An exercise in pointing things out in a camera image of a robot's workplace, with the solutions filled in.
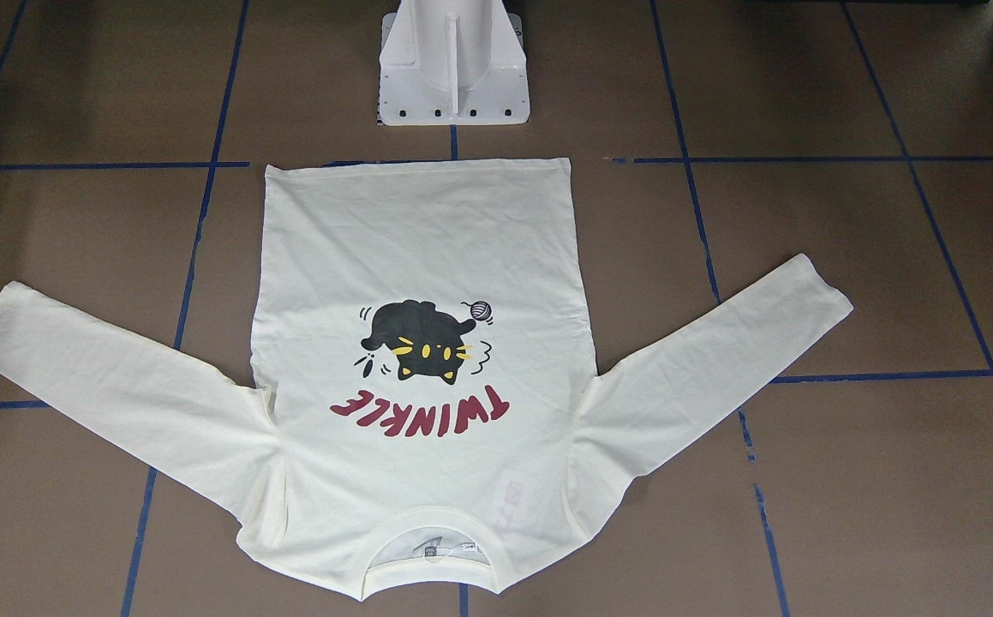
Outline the cream long-sleeve printed shirt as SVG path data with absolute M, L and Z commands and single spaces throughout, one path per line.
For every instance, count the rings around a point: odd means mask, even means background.
M 226 509 L 287 577 L 500 593 L 852 312 L 805 255 L 595 371 L 565 158 L 265 172 L 254 386 L 0 291 L 0 375 Z

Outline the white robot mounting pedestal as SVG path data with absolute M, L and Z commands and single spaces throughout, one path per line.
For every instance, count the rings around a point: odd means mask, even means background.
M 521 21 L 501 1 L 402 1 L 383 16 L 380 65 L 384 125 L 529 120 Z

